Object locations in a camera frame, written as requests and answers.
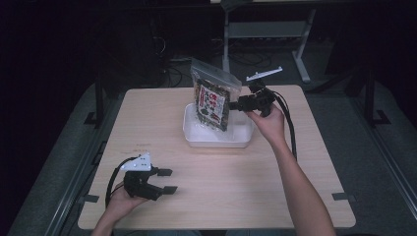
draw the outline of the human arm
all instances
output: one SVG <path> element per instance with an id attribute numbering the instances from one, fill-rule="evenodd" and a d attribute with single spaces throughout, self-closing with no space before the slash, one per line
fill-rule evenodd
<path id="1" fill-rule="evenodd" d="M 117 221 L 128 215 L 135 207 L 146 201 L 147 199 L 139 197 L 131 198 L 125 188 L 123 188 L 123 183 L 118 184 L 111 196 L 107 209 L 101 216 L 91 235 L 111 235 L 113 227 Z"/>
<path id="2" fill-rule="evenodd" d="M 247 112 L 267 139 L 275 154 L 297 235 L 335 235 L 328 210 L 294 158 L 284 136 L 284 116 L 274 104 L 270 115 L 261 117 Z"/>

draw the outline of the wooden table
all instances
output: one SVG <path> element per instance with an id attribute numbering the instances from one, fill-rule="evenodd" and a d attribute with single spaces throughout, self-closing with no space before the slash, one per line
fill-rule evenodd
<path id="1" fill-rule="evenodd" d="M 295 127 L 298 162 L 323 198 L 335 227 L 351 227 L 355 217 L 343 193 L 325 143 L 303 91 L 298 86 L 271 86 L 286 99 Z M 93 229 L 104 212 L 104 196 L 113 169 L 127 157 L 149 151 L 152 164 L 173 170 L 170 177 L 151 176 L 158 187 L 178 186 L 137 207 L 116 228 L 237 229 L 293 228 L 273 152 L 255 128 L 245 148 L 189 147 L 182 122 L 192 88 L 132 89 L 126 93 L 79 219 Z M 249 93 L 243 88 L 242 94 Z M 115 184 L 123 179 L 120 172 Z"/>

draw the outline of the person's right arm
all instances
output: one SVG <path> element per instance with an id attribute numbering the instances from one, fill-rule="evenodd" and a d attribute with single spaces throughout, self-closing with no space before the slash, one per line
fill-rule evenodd
<path id="1" fill-rule="evenodd" d="M 284 136 L 284 116 L 275 105 L 268 117 L 247 115 L 269 142 L 278 162 L 288 209 L 297 235 L 335 235 L 328 210 L 294 158 Z"/>

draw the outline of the white container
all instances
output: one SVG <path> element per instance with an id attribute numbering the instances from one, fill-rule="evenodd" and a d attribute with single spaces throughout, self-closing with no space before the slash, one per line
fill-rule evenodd
<path id="1" fill-rule="evenodd" d="M 254 132 L 253 121 L 241 111 L 233 112 L 232 134 L 225 135 L 222 131 L 214 130 L 203 125 L 197 117 L 195 103 L 185 108 L 183 131 L 185 139 L 193 148 L 245 148 Z"/>

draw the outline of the plastic bag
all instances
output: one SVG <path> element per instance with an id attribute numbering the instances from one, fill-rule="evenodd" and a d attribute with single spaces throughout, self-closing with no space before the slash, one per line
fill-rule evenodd
<path id="1" fill-rule="evenodd" d="M 192 60 L 197 116 L 200 122 L 215 130 L 233 134 L 230 101 L 237 101 L 242 83 L 230 73 L 197 59 Z"/>

